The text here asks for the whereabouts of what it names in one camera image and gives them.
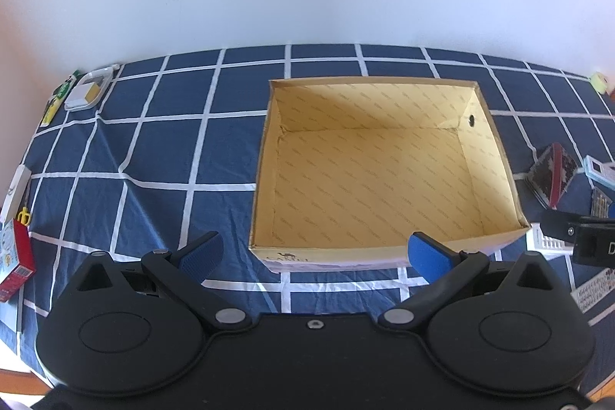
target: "blue gripper pad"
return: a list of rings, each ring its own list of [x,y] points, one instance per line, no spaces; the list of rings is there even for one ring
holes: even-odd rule
[[[219,233],[210,232],[173,254],[177,268],[193,280],[202,283],[222,261],[224,241]]]
[[[428,283],[443,277],[461,262],[457,252],[421,232],[414,232],[408,240],[408,260]]]

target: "screw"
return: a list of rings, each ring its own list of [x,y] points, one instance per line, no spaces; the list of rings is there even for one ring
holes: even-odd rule
[[[405,325],[414,320],[414,313],[407,309],[395,308],[384,312],[384,319],[393,325]]]
[[[216,320],[220,323],[240,323],[245,320],[245,313],[237,308],[225,308],[216,313]]]
[[[324,326],[325,324],[321,320],[310,320],[307,323],[307,328],[310,328],[312,330],[320,330]]]

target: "wooden floor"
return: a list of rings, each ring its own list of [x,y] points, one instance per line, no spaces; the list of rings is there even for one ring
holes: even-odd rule
[[[13,395],[44,395],[49,386],[32,372],[13,372],[0,369],[0,393]]]
[[[615,397],[615,378],[612,378],[609,382],[604,384],[604,386],[602,386],[596,392],[589,395],[589,398],[593,402],[597,402],[599,399],[605,398],[607,396]]]

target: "yellow box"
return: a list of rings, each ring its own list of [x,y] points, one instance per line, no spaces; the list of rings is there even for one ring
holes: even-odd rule
[[[408,266],[415,231],[493,252],[529,227],[476,82],[271,81],[249,243],[271,271]]]

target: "camel logo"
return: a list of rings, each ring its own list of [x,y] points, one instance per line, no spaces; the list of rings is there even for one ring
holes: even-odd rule
[[[278,255],[281,257],[276,257],[277,261],[307,261],[307,259],[301,259],[294,254],[282,254],[278,252]]]

